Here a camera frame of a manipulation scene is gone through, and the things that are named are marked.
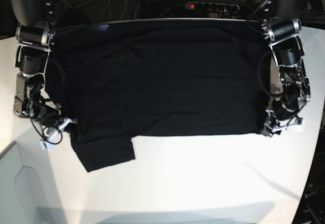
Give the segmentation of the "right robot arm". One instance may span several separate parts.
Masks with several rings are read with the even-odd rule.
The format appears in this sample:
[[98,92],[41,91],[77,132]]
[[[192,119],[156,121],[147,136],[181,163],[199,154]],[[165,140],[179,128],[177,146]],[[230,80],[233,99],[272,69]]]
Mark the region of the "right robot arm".
[[18,21],[16,39],[18,42],[15,67],[19,69],[16,77],[16,92],[13,113],[19,118],[27,118],[32,126],[39,124],[37,130],[42,148],[51,150],[62,136],[65,128],[73,123],[60,113],[60,105],[54,108],[47,105],[59,96],[44,98],[41,90],[45,86],[45,72],[55,37],[52,0],[10,0],[13,13]]

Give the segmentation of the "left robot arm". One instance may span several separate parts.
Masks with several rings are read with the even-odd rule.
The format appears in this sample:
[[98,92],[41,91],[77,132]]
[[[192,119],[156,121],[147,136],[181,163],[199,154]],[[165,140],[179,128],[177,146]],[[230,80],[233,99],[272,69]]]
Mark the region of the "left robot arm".
[[267,117],[261,130],[264,136],[280,134],[290,126],[301,125],[300,111],[307,105],[311,94],[309,79],[306,76],[304,48],[300,39],[302,29],[299,15],[306,0],[260,0],[249,15],[256,16],[260,22],[258,33],[269,42],[269,51],[260,59],[259,65],[269,55],[279,69],[282,84],[281,93],[271,93],[263,81],[259,84],[270,98],[266,108]]

